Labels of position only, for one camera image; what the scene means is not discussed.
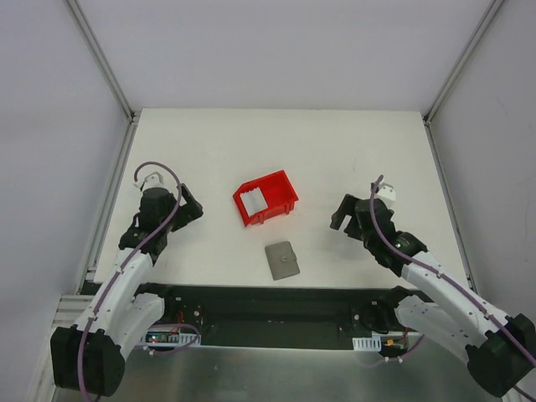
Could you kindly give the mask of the grey leather card holder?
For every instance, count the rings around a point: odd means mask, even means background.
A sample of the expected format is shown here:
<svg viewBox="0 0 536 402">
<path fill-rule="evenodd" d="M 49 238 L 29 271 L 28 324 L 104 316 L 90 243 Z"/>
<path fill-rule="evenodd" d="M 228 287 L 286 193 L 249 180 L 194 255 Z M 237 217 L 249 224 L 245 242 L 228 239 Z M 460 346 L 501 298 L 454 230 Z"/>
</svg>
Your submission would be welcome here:
<svg viewBox="0 0 536 402">
<path fill-rule="evenodd" d="M 267 245 L 265 255 L 274 281 L 296 276 L 300 273 L 296 253 L 289 241 Z"/>
</svg>

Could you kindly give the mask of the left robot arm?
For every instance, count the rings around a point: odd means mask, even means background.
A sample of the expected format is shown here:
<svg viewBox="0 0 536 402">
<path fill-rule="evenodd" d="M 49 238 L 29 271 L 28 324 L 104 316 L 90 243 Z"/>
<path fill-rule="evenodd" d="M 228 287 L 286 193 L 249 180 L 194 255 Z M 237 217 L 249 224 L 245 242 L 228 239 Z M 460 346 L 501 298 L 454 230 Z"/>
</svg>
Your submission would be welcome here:
<svg viewBox="0 0 536 402">
<path fill-rule="evenodd" d="M 167 326 L 177 316 L 173 301 L 137 289 L 167 247 L 168 235 L 202 215 L 186 185 L 178 196 L 161 185 L 142 191 L 108 278 L 75 322 L 57 327 L 50 339 L 56 386 L 104 397 L 116 392 L 128 356 L 149 327 Z"/>
</svg>

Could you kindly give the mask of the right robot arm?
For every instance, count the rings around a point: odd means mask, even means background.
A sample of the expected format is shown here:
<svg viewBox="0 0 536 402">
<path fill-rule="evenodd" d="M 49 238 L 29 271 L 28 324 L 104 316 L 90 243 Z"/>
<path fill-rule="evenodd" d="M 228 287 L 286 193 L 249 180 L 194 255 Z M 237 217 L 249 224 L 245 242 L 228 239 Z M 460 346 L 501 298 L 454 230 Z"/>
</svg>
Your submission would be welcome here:
<svg viewBox="0 0 536 402">
<path fill-rule="evenodd" d="M 502 398 L 535 368 L 535 326 L 513 317 L 447 275 L 426 245 L 399 231 L 381 199 L 343 197 L 330 227 L 362 242 L 376 262 L 430 298 L 397 286 L 379 301 L 377 320 L 386 330 L 409 327 L 459 358 L 475 382 Z"/>
</svg>

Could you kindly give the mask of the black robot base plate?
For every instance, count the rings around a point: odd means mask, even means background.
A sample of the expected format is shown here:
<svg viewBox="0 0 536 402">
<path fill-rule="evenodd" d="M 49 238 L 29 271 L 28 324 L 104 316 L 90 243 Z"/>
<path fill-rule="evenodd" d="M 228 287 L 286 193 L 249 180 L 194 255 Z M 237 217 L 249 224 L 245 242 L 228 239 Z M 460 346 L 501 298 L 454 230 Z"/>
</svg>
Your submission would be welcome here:
<svg viewBox="0 0 536 402">
<path fill-rule="evenodd" d="M 178 286 L 147 283 L 136 294 L 164 301 L 156 324 L 198 334 L 203 346 L 350 350 L 372 332 L 405 341 L 410 330 L 385 305 L 391 289 Z"/>
</svg>

